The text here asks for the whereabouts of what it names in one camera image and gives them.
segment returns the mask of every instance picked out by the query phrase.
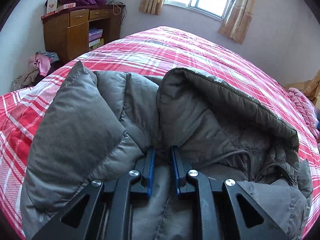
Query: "quilted puffer fabric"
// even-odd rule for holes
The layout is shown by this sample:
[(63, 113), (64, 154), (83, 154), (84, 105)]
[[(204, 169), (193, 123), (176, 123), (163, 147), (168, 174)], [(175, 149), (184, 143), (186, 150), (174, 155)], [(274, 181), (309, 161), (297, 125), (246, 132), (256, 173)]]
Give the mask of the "quilted puffer fabric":
[(205, 71), (175, 68), (162, 79), (92, 72), (81, 62), (30, 148), (20, 206), (26, 238), (93, 179), (131, 170), (149, 145), (157, 151), (153, 195), (133, 204), (133, 240), (192, 239), (192, 203), (179, 201), (172, 188), (172, 145), (207, 176), (241, 181), (290, 239), (300, 238), (312, 183), (291, 125)]
[(319, 140), (320, 132), (316, 128), (318, 120), (314, 105), (302, 92), (296, 88), (289, 88), (288, 94), (301, 113), (303, 120), (306, 122), (310, 132), (317, 140)]

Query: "pink clothing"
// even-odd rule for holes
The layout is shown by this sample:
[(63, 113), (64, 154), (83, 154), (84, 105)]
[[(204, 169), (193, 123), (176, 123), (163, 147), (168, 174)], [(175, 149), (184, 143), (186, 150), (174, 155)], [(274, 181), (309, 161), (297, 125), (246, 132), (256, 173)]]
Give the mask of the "pink clothing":
[(316, 128), (316, 124), (318, 123), (316, 109), (311, 101), (298, 89), (296, 88), (289, 88), (288, 94), (292, 101), (295, 103), (297, 109), (301, 113), (304, 121), (307, 124), (310, 132), (313, 136), (319, 140), (320, 139), (320, 132)]
[(36, 53), (29, 58), (29, 65), (33, 65), (34, 67), (38, 68), (40, 71), (40, 75), (46, 76), (49, 69), (50, 69), (50, 62), (52, 61), (51, 58)]

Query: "wooden desk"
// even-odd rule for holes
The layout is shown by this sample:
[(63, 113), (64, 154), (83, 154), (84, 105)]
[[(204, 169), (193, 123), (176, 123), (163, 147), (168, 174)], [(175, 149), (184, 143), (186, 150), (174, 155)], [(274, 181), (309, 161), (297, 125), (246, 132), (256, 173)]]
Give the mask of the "wooden desk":
[(120, 38), (123, 7), (82, 9), (54, 15), (43, 23), (45, 49), (63, 64), (89, 51), (89, 29), (103, 29), (104, 44)]

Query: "silver bolt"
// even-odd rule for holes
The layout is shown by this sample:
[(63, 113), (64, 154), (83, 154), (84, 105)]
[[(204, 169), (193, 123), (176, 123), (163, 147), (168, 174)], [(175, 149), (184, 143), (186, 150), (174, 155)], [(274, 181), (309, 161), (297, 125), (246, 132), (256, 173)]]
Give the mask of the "silver bolt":
[(139, 175), (139, 171), (137, 171), (137, 170), (129, 171), (129, 175), (132, 176), (132, 177), (138, 176)]
[(188, 171), (188, 174), (189, 174), (189, 176), (191, 176), (191, 177), (196, 177), (196, 176), (199, 175), (199, 172), (196, 171), (196, 170), (190, 170), (190, 171)]
[(230, 187), (234, 186), (236, 182), (233, 179), (227, 179), (226, 184)]
[(92, 186), (94, 186), (94, 187), (99, 187), (99, 186), (102, 184), (102, 182), (101, 182), (101, 180), (99, 180), (99, 179), (94, 179), (94, 180), (91, 182), (91, 184), (92, 184)]

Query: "red plaid bedsheet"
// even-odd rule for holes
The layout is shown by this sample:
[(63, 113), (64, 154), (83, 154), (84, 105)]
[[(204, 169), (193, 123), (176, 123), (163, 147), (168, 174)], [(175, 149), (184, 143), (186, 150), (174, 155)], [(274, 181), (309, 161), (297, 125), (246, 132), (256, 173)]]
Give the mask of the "red plaid bedsheet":
[(306, 234), (320, 214), (320, 160), (317, 142), (286, 91), (238, 54), (181, 30), (158, 27), (114, 41), (55, 71), (32, 89), (0, 99), (0, 208), (23, 239), (20, 193), (28, 152), (36, 130), (72, 66), (81, 60), (91, 70), (160, 75), (175, 67), (195, 67), (218, 76), (260, 100), (299, 134), (299, 156), (308, 159), (313, 202)]

